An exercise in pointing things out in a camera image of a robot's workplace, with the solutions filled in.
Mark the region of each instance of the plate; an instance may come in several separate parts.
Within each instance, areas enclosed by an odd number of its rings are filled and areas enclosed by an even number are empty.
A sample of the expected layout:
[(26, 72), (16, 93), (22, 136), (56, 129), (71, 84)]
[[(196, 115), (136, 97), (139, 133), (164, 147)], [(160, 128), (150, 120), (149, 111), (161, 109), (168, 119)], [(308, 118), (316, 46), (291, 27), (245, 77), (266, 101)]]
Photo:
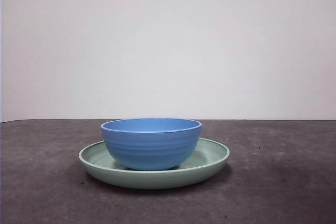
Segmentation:
[(132, 170), (113, 159), (104, 141), (91, 144), (79, 152), (86, 171), (105, 183), (135, 189), (164, 189), (204, 181), (222, 169), (230, 150), (221, 143), (199, 138), (193, 154), (179, 166), (168, 170)]

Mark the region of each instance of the gray table surface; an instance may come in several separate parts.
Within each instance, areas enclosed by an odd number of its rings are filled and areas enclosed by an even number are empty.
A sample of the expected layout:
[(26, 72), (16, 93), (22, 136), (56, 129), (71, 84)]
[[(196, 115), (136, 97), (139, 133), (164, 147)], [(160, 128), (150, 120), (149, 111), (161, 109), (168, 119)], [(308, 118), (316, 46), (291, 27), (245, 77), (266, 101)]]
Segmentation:
[(1, 124), (1, 223), (336, 223), (336, 121), (201, 120), (228, 164), (165, 190), (105, 184), (78, 152), (108, 120)]

